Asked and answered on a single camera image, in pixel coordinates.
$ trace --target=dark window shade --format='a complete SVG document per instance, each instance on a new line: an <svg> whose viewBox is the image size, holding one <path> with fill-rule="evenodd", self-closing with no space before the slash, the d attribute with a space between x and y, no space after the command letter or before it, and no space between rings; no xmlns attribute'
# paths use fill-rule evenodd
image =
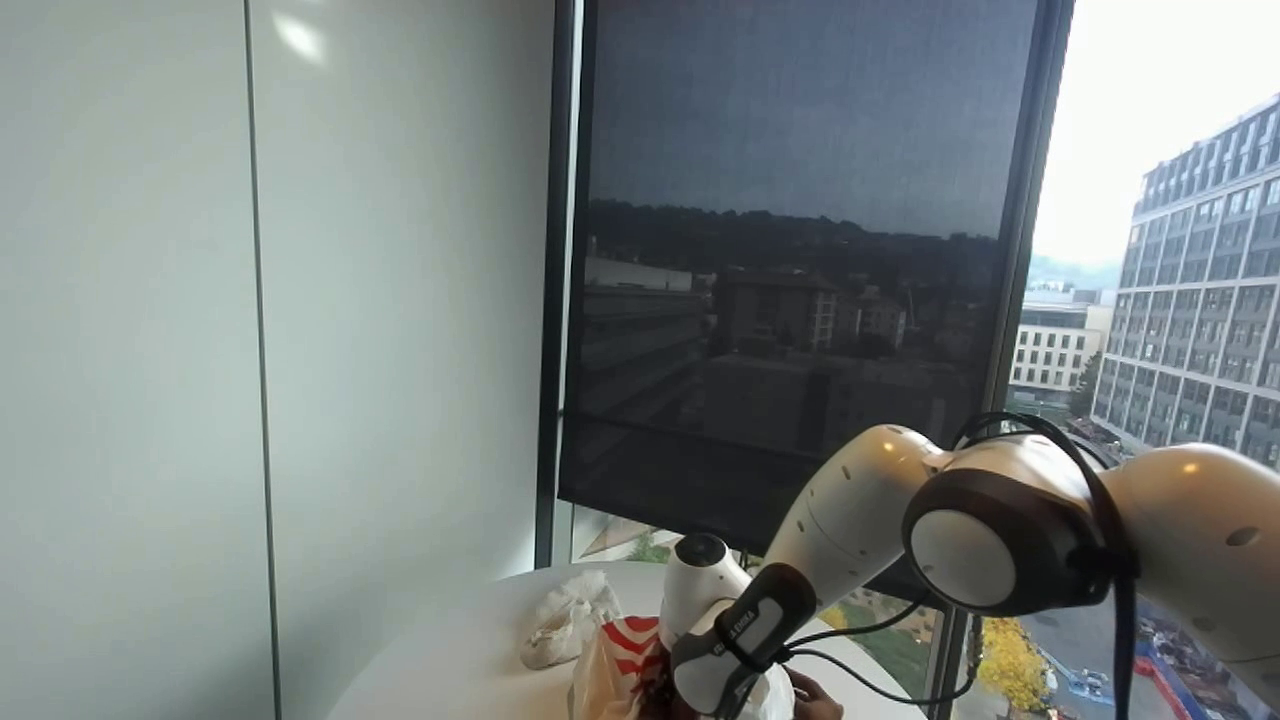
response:
<svg viewBox="0 0 1280 720"><path fill-rule="evenodd" d="M560 496L762 552L846 434L990 397L1065 10L582 10Z"/></svg>

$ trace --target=white table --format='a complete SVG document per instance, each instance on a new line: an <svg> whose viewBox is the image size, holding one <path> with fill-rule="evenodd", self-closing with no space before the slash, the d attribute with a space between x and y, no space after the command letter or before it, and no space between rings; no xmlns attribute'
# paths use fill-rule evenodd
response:
<svg viewBox="0 0 1280 720"><path fill-rule="evenodd" d="M603 569L625 616L657 616L663 569L661 562L582 562ZM582 569L548 569L496 578L474 597L445 609L424 609L424 620L387 645L335 701L330 720L564 720L570 662L528 672L516 645L528 612L564 578ZM895 680L855 645L827 639L822 650L840 655L881 687ZM788 666L819 680L845 714L921 720L924 713L889 703L846 680L840 666L796 655Z"/></svg>

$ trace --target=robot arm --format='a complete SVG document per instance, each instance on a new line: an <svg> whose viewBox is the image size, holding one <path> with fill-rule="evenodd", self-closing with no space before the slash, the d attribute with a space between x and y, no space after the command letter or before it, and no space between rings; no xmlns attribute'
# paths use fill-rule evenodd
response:
<svg viewBox="0 0 1280 720"><path fill-rule="evenodd" d="M1101 481L1139 557L1134 586L1280 708L1280 477L1182 445ZM804 483L744 597L672 639L676 691L733 714L814 609L898 557L944 601L994 616L1103 601L1115 572L1081 469L1044 434L944 451L881 424Z"/></svg>

